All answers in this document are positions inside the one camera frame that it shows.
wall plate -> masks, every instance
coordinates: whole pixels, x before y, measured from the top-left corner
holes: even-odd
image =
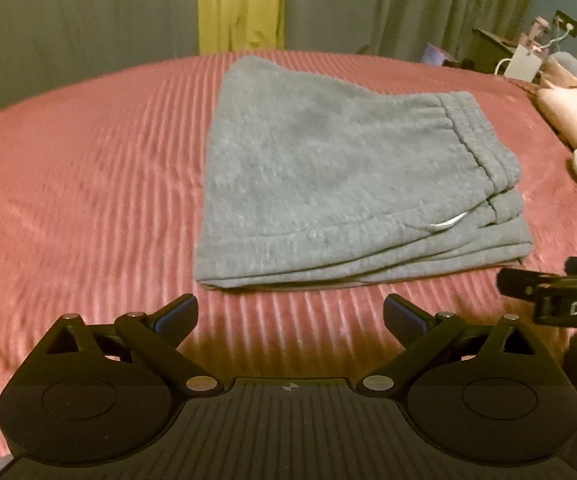
[[[562,19],[562,21],[559,23],[558,27],[562,31],[565,31],[566,30],[566,24],[571,23],[573,25],[573,30],[571,32],[569,32],[569,36],[571,36],[572,38],[577,38],[577,21],[574,20],[568,14],[563,13],[559,9],[555,12],[555,18],[553,19],[553,22],[555,22],[555,20],[558,18]]]

bed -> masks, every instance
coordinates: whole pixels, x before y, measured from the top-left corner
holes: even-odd
[[[570,152],[535,110],[530,86],[379,57],[257,55],[377,92],[470,91],[523,166],[519,188],[535,241],[525,266],[561,272],[577,256]],[[307,292],[222,293],[195,283],[206,133],[220,78],[238,56],[141,66],[0,112],[0,391],[61,314],[106,323],[184,292],[198,297],[200,320],[180,351],[227,383],[357,380],[401,349],[381,320],[391,292],[469,322],[506,312],[527,319],[529,304],[497,293],[497,269]],[[571,331],[534,329],[561,358]],[[7,452],[0,434],[0,456]]]

curtain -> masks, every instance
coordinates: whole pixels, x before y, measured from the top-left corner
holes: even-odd
[[[284,48],[284,0],[198,0],[200,54]]]
[[[530,0],[286,0],[286,46],[420,60],[466,55],[473,27],[513,39]]]
[[[197,0],[0,0],[0,109],[198,52]]]

white cable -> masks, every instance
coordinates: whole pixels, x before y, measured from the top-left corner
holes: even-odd
[[[555,17],[555,32],[553,33],[553,36],[557,37],[557,32],[560,30],[560,23],[562,23],[562,18],[560,18],[559,16]],[[560,50],[560,44],[556,43],[555,44],[555,51],[559,52]]]
[[[549,48],[554,43],[559,43],[562,41],[566,36],[569,35],[569,32],[573,30],[573,25],[571,23],[566,24],[566,32],[562,34],[559,38],[553,38],[553,40],[549,41],[546,45],[539,45],[535,47],[535,50],[538,52],[542,52],[545,48]]]
[[[495,72],[493,72],[495,75],[497,75],[498,71],[500,70],[500,67],[502,66],[502,63],[504,63],[504,61],[510,61],[511,58],[510,57],[505,57],[504,59],[499,60],[497,66],[495,67]]]

nightstand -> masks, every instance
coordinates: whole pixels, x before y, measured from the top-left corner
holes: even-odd
[[[492,74],[501,59],[513,57],[516,47],[517,42],[509,41],[481,28],[474,28],[468,58],[474,63],[473,70]]]

